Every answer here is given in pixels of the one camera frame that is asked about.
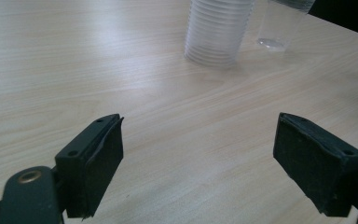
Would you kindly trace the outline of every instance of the table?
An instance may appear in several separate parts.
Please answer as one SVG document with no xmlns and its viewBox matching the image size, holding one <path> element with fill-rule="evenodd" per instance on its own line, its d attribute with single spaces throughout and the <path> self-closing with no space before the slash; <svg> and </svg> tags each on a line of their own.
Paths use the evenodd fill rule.
<svg viewBox="0 0 358 224">
<path fill-rule="evenodd" d="M 354 223 L 320 215 L 272 158 L 278 115 L 358 148 L 358 34 L 307 16 L 289 49 L 188 62 L 190 2 L 0 1 L 0 198 L 7 179 L 119 113 L 124 160 L 83 223 Z M 68 219 L 66 223 L 80 223 Z"/>
</svg>

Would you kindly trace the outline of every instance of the screw hole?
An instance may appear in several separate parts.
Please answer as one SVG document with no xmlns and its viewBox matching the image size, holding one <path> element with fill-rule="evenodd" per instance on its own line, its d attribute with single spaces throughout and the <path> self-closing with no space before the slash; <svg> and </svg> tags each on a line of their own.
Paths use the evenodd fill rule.
<svg viewBox="0 0 358 224">
<path fill-rule="evenodd" d="M 26 184 L 33 182 L 42 175 L 40 171 L 34 170 L 21 175 L 18 179 L 19 183 Z"/>
<path fill-rule="evenodd" d="M 75 155 L 77 155 L 77 151 L 70 151 L 68 153 L 68 156 L 75 156 Z"/>
<path fill-rule="evenodd" d="M 348 156 L 352 156 L 354 154 L 352 151 L 349 150 L 344 150 L 344 153 Z"/>
</svg>

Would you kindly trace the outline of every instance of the clear plastic cup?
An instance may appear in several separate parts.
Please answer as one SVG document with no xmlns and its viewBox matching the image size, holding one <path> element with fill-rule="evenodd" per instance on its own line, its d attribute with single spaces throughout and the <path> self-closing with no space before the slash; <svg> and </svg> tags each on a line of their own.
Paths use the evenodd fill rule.
<svg viewBox="0 0 358 224">
<path fill-rule="evenodd" d="M 257 42 L 272 51 L 285 51 L 315 0 L 268 0 Z"/>
<path fill-rule="evenodd" d="M 192 0 L 185 56 L 226 67 L 235 63 L 255 0 Z"/>
</svg>

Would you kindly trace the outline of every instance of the ribbed plastic cup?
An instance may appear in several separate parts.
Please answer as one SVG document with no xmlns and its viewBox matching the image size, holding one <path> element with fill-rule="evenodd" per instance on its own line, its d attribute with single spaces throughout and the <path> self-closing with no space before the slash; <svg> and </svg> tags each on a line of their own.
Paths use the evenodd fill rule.
<svg viewBox="0 0 358 224">
<path fill-rule="evenodd" d="M 235 63 L 255 0 L 192 0 L 185 56 L 227 67 Z"/>
<path fill-rule="evenodd" d="M 257 42 L 272 51 L 285 51 L 315 0 L 268 0 Z"/>
</svg>

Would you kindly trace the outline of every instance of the transparent cup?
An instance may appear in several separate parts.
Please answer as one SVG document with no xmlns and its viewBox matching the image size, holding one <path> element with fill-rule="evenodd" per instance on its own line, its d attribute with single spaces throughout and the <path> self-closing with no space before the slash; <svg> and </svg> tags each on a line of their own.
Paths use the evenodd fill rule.
<svg viewBox="0 0 358 224">
<path fill-rule="evenodd" d="M 190 61 L 226 67 L 235 63 L 255 0 L 192 0 L 185 45 Z"/>
<path fill-rule="evenodd" d="M 268 0 L 257 42 L 272 51 L 285 51 L 315 0 Z"/>
</svg>

